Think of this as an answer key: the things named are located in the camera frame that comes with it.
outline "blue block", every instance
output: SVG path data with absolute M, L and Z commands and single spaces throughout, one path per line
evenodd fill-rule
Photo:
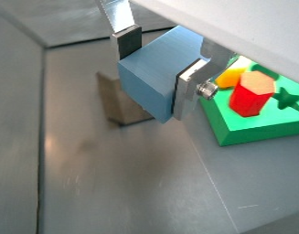
M 119 61 L 122 88 L 161 122 L 173 117 L 177 75 L 201 56 L 204 37 L 176 27 Z

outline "metal arm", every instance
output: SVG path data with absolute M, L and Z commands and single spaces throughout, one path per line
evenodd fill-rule
M 129 0 L 95 0 L 113 29 L 111 42 L 118 60 L 142 48 L 142 27 L 135 24 Z
M 178 75 L 174 102 L 174 117 L 182 120 L 193 111 L 200 96 L 213 99 L 218 86 L 212 82 L 236 62 L 236 53 L 205 38 L 202 55 L 209 61 L 198 59 Z

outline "metal bolt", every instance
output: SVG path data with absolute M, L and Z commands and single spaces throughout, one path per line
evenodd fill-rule
M 210 80 L 197 86 L 197 94 L 204 96 L 208 100 L 214 98 L 217 92 L 218 86 Z

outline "yellow block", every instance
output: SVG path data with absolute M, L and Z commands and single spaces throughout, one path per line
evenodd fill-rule
M 234 65 L 220 75 L 216 82 L 221 89 L 232 88 L 237 85 L 241 74 L 250 66 L 252 60 L 244 56 L 240 57 Z

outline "toy block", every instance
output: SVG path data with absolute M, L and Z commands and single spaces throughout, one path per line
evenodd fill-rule
M 204 37 L 176 27 L 119 61 L 122 88 L 157 120 L 173 117 L 177 75 L 201 57 Z
M 249 67 L 250 71 L 260 70 L 265 75 L 272 77 L 274 80 L 278 80 L 280 74 L 276 73 L 273 70 L 264 67 L 261 64 L 253 62 Z
M 221 89 L 229 89 L 237 85 L 241 75 L 249 68 L 250 63 L 252 60 L 249 58 L 244 56 L 240 57 L 233 66 L 216 79 L 216 83 Z
M 280 93 L 276 93 L 274 98 L 278 100 L 278 108 L 281 110 L 286 109 L 288 107 L 294 108 L 299 111 L 299 95 L 292 95 L 284 87 L 281 87 Z
M 261 113 L 276 92 L 276 81 L 261 71 L 245 72 L 230 99 L 232 109 L 244 117 Z

